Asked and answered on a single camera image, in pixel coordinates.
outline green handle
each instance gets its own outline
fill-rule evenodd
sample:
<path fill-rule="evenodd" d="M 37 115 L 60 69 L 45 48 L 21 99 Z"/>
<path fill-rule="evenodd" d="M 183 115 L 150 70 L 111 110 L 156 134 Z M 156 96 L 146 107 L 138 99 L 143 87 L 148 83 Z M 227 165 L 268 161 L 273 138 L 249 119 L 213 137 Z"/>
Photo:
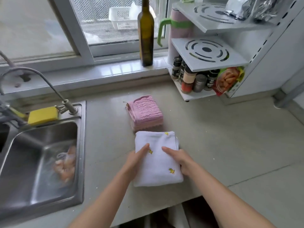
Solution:
<path fill-rule="evenodd" d="M 161 44 L 161 35 L 163 34 L 163 27 L 164 25 L 170 25 L 171 24 L 171 19 L 170 18 L 165 18 L 162 19 L 161 22 L 159 23 L 159 29 L 158 29 L 158 35 L 157 35 L 157 44 L 160 47 L 163 47 L 163 45 Z"/>

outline white plastic basket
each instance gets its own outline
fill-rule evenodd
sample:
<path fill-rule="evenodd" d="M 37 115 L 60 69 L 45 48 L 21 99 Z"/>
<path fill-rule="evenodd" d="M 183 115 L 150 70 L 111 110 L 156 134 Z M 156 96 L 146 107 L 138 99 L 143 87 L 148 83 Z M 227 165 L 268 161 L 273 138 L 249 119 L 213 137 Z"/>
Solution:
<path fill-rule="evenodd" d="M 130 9 L 131 7 L 111 7 L 109 9 L 109 20 L 112 22 L 114 29 L 126 30 L 138 28 L 137 20 L 129 20 Z M 154 17 L 155 13 L 152 11 L 153 9 L 150 8 L 150 12 Z"/>

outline pink towel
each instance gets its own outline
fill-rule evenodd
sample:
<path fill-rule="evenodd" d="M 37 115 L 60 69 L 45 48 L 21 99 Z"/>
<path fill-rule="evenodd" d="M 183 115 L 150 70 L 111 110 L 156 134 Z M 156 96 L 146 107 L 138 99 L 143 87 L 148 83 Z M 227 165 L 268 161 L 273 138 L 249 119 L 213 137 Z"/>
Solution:
<path fill-rule="evenodd" d="M 134 131 L 163 124 L 163 114 L 151 95 L 128 102 L 126 108 Z"/>

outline food package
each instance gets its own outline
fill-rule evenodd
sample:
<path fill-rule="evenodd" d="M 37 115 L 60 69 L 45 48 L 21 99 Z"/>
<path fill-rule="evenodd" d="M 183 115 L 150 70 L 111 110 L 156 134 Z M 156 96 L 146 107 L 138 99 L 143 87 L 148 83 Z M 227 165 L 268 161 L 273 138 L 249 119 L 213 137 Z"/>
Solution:
<path fill-rule="evenodd" d="M 243 67 L 221 69 L 212 88 L 217 96 L 221 96 L 223 93 L 229 91 L 237 82 L 241 82 L 244 75 Z"/>
<path fill-rule="evenodd" d="M 276 17 L 283 5 L 283 0 L 258 0 L 253 19 L 255 22 L 268 22 Z"/>
<path fill-rule="evenodd" d="M 224 13 L 237 20 L 245 21 L 249 18 L 255 1 L 256 0 L 228 0 Z"/>

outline green glass bottle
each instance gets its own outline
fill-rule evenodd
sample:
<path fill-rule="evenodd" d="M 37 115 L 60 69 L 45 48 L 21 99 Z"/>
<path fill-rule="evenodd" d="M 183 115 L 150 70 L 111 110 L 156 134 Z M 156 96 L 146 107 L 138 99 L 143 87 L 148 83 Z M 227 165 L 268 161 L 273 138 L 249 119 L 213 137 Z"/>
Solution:
<path fill-rule="evenodd" d="M 142 10 L 138 15 L 139 52 L 142 66 L 153 64 L 154 19 L 149 10 L 149 0 L 142 0 Z"/>

